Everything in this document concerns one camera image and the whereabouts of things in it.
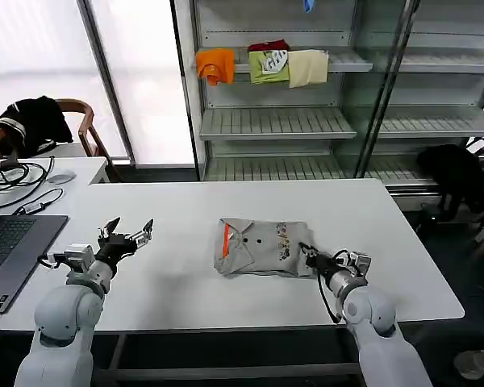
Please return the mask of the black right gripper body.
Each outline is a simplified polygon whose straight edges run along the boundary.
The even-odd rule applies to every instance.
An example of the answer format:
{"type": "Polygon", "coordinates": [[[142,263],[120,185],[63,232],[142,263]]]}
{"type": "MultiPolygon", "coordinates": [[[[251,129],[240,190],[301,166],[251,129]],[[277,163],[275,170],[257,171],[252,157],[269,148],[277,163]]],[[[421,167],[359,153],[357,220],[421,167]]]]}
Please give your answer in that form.
{"type": "Polygon", "coordinates": [[[307,266],[313,268],[325,279],[331,279],[332,276],[338,272],[338,264],[336,261],[323,253],[309,253],[307,255],[306,263],[307,266]]]}

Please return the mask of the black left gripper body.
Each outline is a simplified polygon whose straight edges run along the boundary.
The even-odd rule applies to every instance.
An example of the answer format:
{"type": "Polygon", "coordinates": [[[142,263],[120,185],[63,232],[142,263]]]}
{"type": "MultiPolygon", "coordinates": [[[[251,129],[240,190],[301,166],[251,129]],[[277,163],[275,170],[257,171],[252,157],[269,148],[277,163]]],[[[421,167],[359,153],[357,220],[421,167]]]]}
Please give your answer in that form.
{"type": "Polygon", "coordinates": [[[117,270],[118,263],[125,256],[132,256],[137,250],[137,244],[125,234],[110,234],[98,237],[98,252],[95,260],[106,264],[111,271],[117,270]]]}

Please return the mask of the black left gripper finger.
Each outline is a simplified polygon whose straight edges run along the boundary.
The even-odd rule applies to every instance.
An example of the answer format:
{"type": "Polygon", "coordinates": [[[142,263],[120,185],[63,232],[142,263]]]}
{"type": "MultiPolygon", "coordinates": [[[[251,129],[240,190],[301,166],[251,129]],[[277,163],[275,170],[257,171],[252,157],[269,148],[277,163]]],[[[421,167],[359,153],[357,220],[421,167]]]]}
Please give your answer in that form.
{"type": "Polygon", "coordinates": [[[137,246],[143,247],[152,240],[153,219],[150,219],[140,231],[129,236],[129,239],[137,246]]]}
{"type": "Polygon", "coordinates": [[[110,237],[114,234],[116,227],[120,222],[120,217],[114,218],[109,221],[104,227],[98,229],[98,242],[108,242],[110,237]]]}

